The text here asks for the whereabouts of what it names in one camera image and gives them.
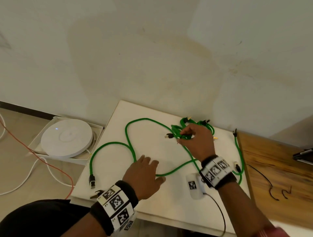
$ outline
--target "white round device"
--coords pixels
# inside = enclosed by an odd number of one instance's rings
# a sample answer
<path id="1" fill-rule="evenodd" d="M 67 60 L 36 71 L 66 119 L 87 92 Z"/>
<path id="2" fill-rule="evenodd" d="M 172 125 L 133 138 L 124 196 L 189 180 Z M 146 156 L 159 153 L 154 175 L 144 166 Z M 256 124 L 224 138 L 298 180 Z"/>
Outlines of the white round device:
<path id="1" fill-rule="evenodd" d="M 92 138 L 88 123 L 66 119 L 53 124 L 43 133 L 41 147 L 51 157 L 70 158 L 86 150 Z"/>

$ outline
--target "baseboard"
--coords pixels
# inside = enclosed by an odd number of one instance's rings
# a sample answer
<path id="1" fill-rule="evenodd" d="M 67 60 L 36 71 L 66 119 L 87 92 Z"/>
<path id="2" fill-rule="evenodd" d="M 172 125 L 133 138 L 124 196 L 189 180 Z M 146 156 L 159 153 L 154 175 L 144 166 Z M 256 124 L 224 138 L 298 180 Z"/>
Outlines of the baseboard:
<path id="1" fill-rule="evenodd" d="M 11 111 L 15 111 L 15 112 L 23 113 L 23 114 L 28 114 L 31 116 L 35 116 L 38 118 L 44 118 L 44 119 L 48 119 L 48 120 L 52 120 L 53 117 L 55 116 L 55 115 L 50 114 L 50 113 L 45 113 L 45 112 L 37 111 L 34 109 L 30 109 L 30 108 L 25 108 L 22 106 L 6 103 L 6 102 L 2 102 L 2 101 L 0 101 L 0 108 L 4 108 L 4 109 L 11 110 Z"/>

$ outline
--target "white wall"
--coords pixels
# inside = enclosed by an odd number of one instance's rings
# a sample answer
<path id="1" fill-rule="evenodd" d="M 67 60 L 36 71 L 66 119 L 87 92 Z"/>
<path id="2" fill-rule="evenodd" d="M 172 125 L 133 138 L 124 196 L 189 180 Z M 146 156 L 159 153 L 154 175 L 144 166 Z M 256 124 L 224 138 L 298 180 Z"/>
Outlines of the white wall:
<path id="1" fill-rule="evenodd" d="M 303 145 L 276 134 L 313 115 L 312 12 L 309 0 L 2 0 L 0 101 L 105 124 L 124 99 Z"/>

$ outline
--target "white table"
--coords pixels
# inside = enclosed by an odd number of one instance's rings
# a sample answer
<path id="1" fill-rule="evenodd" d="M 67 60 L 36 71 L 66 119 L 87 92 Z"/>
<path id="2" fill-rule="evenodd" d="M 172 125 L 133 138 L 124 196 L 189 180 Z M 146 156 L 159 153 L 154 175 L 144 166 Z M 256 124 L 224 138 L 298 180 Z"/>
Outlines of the white table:
<path id="1" fill-rule="evenodd" d="M 168 127 L 172 124 L 179 125 L 181 119 L 181 117 L 175 115 L 120 101 L 95 149 L 104 143 L 112 141 L 127 144 L 124 131 L 125 126 L 129 121 L 139 118 L 151 118 Z M 159 160 L 158 174 L 166 173 L 190 159 L 189 155 L 181 145 L 176 143 L 175 139 L 164 138 L 166 133 L 168 133 L 168 130 L 162 126 L 145 120 L 133 123 L 128 128 L 129 138 L 135 149 L 137 159 L 144 154 L 152 159 Z M 232 132 L 215 128 L 214 136 L 218 137 L 218 140 L 214 141 L 216 153 L 225 158 L 231 166 L 234 161 L 240 163 Z M 93 160 L 96 188 L 90 189 L 89 186 L 88 163 L 73 190 L 71 202 L 91 206 L 93 202 L 90 201 L 90 196 L 94 195 L 96 190 L 105 190 L 116 181 L 121 180 L 132 161 L 131 152 L 126 147 L 117 144 L 104 147 Z M 137 218 L 206 234 L 221 235 L 224 228 L 223 219 L 213 200 L 208 196 L 201 200 L 193 200 L 190 196 L 186 175 L 196 172 L 195 166 L 188 164 L 174 174 L 167 176 L 166 182 L 156 194 L 148 200 L 140 201 L 136 206 Z M 243 174 L 241 188 L 250 196 L 245 174 Z M 226 221 L 225 236 L 234 236 L 234 229 L 218 192 L 208 187 L 205 187 L 205 189 L 208 194 L 214 197 L 223 211 Z M 297 229 L 303 229 L 286 224 L 281 225 L 297 233 L 299 233 Z"/>

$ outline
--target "white device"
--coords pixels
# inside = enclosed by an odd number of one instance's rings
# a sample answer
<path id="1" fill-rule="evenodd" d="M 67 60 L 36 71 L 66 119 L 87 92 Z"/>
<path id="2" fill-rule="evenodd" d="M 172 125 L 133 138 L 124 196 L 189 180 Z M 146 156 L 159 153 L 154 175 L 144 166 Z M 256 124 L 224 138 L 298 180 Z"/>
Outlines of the white device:
<path id="1" fill-rule="evenodd" d="M 85 151 L 93 134 L 88 123 L 66 119 L 50 126 L 41 137 L 42 149 L 54 158 L 71 158 Z"/>
<path id="2" fill-rule="evenodd" d="M 193 199 L 199 200 L 203 198 L 205 193 L 204 185 L 201 181 L 201 176 L 198 173 L 188 174 L 186 176 L 187 185 L 190 191 L 190 195 Z"/>

